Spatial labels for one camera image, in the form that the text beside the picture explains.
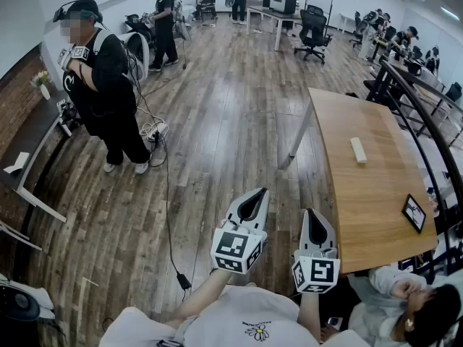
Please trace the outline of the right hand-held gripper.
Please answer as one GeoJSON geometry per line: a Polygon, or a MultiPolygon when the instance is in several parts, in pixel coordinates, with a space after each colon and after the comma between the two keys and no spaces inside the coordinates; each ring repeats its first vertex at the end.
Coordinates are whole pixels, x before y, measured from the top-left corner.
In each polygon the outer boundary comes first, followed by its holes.
{"type": "Polygon", "coordinates": [[[317,210],[306,209],[302,218],[300,249],[295,251],[292,265],[298,293],[325,294],[337,284],[341,260],[334,249],[336,246],[334,227],[317,210]],[[307,250],[313,248],[324,250],[307,250]]]}

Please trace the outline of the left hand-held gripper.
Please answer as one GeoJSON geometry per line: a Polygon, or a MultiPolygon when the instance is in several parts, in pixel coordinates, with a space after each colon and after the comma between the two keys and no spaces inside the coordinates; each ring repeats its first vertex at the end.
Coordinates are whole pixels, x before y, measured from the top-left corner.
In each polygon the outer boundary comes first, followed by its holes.
{"type": "Polygon", "coordinates": [[[263,252],[270,194],[257,188],[231,203],[216,228],[211,247],[213,269],[247,274],[263,252]]]}

